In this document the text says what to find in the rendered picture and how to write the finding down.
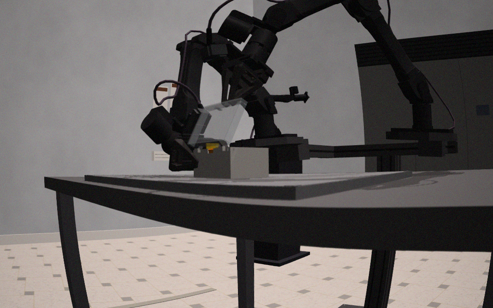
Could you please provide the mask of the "yellow perforated plate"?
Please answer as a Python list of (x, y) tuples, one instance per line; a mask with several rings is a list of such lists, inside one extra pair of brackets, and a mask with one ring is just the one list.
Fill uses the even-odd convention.
[[(216, 146), (210, 146), (210, 147), (206, 147), (206, 149), (215, 148), (215, 147)], [(241, 140), (241, 147), (255, 148), (255, 140)]]

